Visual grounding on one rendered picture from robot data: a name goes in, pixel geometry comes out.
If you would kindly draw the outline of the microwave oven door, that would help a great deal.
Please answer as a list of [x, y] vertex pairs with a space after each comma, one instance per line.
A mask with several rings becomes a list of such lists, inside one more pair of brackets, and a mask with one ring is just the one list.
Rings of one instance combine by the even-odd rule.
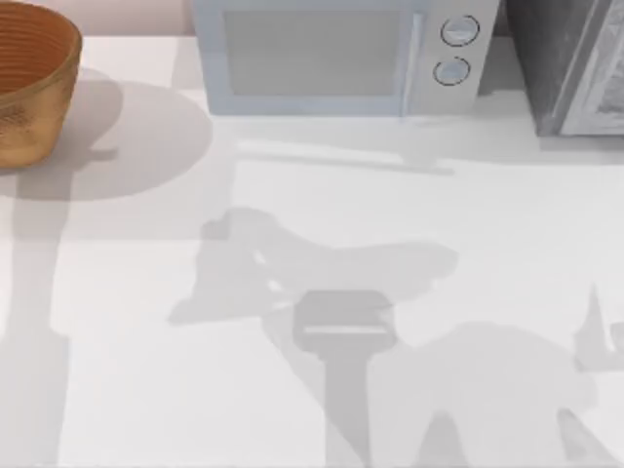
[[402, 115], [414, 14], [428, 0], [192, 0], [209, 109]]

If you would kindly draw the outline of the round microwave knob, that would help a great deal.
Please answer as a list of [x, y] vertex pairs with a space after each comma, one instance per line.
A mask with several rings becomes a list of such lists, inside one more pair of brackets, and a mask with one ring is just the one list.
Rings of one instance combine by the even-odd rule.
[[471, 64], [461, 57], [438, 61], [433, 68], [433, 77], [438, 84], [453, 87], [463, 83], [471, 73]]
[[450, 47], [464, 47], [474, 42], [480, 33], [480, 24], [472, 16], [447, 19], [441, 28], [441, 38]]

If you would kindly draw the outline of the pale microwave oven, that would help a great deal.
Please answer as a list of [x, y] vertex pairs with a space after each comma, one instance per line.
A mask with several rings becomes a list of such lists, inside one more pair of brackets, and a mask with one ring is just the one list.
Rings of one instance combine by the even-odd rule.
[[[417, 66], [408, 116], [453, 115], [468, 110], [475, 101], [483, 75], [500, 0], [428, 0], [421, 27]], [[477, 39], [464, 47], [450, 47], [441, 38], [446, 20], [472, 16], [480, 24]], [[433, 77], [438, 61], [461, 57], [471, 64], [470, 76], [453, 87], [441, 86]]]

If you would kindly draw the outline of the brown woven basket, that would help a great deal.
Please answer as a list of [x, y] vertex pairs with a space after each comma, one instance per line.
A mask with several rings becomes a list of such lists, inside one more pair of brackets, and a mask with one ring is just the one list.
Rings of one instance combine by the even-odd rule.
[[0, 0], [0, 170], [51, 155], [77, 82], [83, 36], [61, 13]]

